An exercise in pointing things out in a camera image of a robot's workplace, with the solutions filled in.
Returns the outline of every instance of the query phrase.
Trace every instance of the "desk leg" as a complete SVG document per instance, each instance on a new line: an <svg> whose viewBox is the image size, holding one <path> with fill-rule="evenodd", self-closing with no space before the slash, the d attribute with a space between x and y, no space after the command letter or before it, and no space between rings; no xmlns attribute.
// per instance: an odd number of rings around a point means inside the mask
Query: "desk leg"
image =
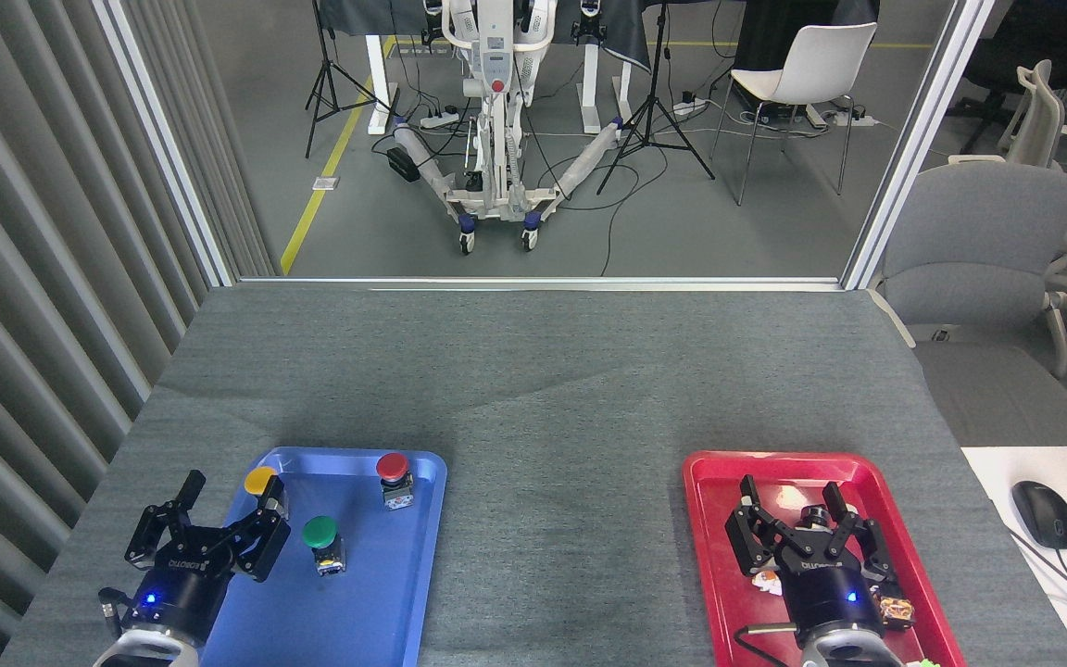
<svg viewBox="0 0 1067 667"><path fill-rule="evenodd" d="M625 122L632 117L632 107L628 106L628 80L632 79L632 64L623 62L620 76L611 77L611 88L615 89L615 106L620 110L620 117Z"/></svg>
<svg viewBox="0 0 1067 667"><path fill-rule="evenodd" d="M584 46L584 81L575 84L579 93L579 113L584 116L584 131L587 134L601 132L601 113L595 108L595 80L601 62L601 48L596 44Z"/></svg>
<svg viewBox="0 0 1067 667"><path fill-rule="evenodd" d="M382 57L382 38L378 34L365 35L365 49L368 50L368 73L372 79L373 95L381 101L394 101L397 84L385 79L385 60ZM373 105L373 113L368 117L369 134L385 134L389 127L389 107L378 102Z"/></svg>

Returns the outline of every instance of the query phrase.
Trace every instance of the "blue tray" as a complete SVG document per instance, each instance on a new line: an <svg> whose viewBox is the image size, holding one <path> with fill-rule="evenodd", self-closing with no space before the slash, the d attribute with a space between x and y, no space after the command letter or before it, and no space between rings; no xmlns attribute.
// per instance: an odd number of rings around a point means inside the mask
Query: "blue tray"
<svg viewBox="0 0 1067 667"><path fill-rule="evenodd" d="M402 451L411 460L415 499L389 511L376 470L389 451L396 450L275 447L250 466L278 471L291 537L266 582L234 576L202 655L204 667L418 663L447 464L433 452ZM255 504L238 489L225 523ZM315 572L302 527L318 514L338 524L347 572Z"/></svg>

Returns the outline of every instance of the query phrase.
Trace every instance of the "gray tablecloth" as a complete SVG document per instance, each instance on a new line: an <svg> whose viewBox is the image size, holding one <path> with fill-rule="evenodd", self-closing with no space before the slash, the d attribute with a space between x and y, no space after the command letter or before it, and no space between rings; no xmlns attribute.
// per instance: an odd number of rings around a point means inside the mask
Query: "gray tablecloth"
<svg viewBox="0 0 1067 667"><path fill-rule="evenodd" d="M863 292L241 284L208 296L4 666L92 664L109 645L97 588L140 579L123 547L141 508L197 467L193 519L219 523L277 445L447 461L424 666L708 666L681 474L706 448L867 457L969 663L1067 664L1055 613Z"/></svg>

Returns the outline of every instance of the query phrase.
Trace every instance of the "patient lift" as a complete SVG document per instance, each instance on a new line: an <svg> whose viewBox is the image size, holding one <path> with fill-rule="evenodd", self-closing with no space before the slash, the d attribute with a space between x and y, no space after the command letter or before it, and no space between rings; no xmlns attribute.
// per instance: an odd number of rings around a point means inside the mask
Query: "patient lift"
<svg viewBox="0 0 1067 667"><path fill-rule="evenodd" d="M553 187L526 189L522 182L522 106L534 101L537 72L554 38L558 0L425 0L425 9L441 12L442 37L459 47L471 79L463 80L463 95L480 98L480 114L469 130L475 148L478 182L453 189L453 174L444 174L423 141L403 118L397 118L397 140L427 185L459 225L460 250L475 247L478 220L498 219L522 223L522 247L534 250L538 229L558 204L614 146L621 120L615 118L569 165Z"/></svg>

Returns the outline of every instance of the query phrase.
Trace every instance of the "computer mouse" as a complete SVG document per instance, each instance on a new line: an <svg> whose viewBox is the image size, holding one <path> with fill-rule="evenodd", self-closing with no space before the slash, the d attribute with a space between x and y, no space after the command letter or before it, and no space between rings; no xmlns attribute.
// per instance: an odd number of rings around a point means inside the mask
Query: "computer mouse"
<svg viewBox="0 0 1067 667"><path fill-rule="evenodd" d="M1040 481L1012 487L1012 498L1030 535L1042 547L1067 549L1067 503Z"/></svg>

